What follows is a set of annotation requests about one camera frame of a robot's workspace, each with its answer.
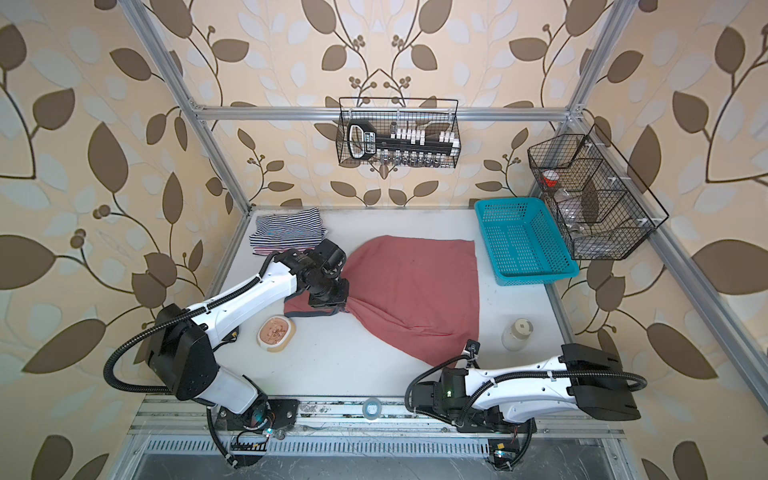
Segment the blue striped tank top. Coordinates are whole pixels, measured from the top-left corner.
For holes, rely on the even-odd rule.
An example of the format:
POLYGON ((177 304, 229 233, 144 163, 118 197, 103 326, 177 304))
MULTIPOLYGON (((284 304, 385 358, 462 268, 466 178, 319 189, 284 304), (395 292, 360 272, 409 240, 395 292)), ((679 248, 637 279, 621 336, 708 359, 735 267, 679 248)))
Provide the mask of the blue striped tank top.
POLYGON ((249 236, 249 244, 256 254, 289 249, 306 250, 318 246, 327 230, 317 208, 288 214, 258 216, 256 230, 249 236))

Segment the maroon tank top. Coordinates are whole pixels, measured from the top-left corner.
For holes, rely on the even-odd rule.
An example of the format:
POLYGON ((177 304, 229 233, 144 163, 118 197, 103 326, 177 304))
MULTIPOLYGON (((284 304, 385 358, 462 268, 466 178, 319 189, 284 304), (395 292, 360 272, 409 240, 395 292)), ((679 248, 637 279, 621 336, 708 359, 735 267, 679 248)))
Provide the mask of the maroon tank top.
POLYGON ((379 236, 348 257, 344 307, 309 306, 307 293, 288 298, 289 318, 349 313, 390 346, 431 366, 479 338, 480 294, 475 243, 379 236))

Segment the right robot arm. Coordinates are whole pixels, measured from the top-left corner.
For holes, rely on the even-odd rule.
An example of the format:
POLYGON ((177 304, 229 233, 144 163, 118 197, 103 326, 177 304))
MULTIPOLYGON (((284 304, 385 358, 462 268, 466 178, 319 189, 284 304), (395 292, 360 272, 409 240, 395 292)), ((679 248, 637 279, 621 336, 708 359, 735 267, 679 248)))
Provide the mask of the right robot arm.
POLYGON ((607 422, 641 417, 634 393, 648 382, 626 372, 619 358, 577 343, 534 364, 483 369, 479 342, 414 378, 404 394, 405 408, 453 426, 460 433, 502 434, 489 448, 497 471, 513 471, 530 448, 536 419, 579 410, 607 422))

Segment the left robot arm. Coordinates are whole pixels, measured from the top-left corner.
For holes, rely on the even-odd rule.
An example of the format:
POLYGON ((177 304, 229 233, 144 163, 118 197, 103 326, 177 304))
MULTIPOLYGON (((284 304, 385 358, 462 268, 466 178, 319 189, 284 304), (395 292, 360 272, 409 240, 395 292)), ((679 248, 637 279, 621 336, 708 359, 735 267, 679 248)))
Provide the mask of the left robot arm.
POLYGON ((184 309, 175 304, 162 309, 152 327, 127 340, 106 360, 105 382, 123 392, 172 395, 203 405, 216 449, 231 467, 239 467, 240 461, 215 430, 215 415, 223 413, 241 432, 270 436, 294 423, 298 403, 281 401, 272 407, 253 380, 218 363, 216 348, 277 301, 307 294, 314 309, 343 307, 349 293, 349 283, 341 276, 346 260, 345 252, 328 239, 304 251, 270 253, 255 275, 234 287, 184 309), (115 374, 120 358, 139 344, 148 347, 145 362, 159 385, 130 384, 115 374))

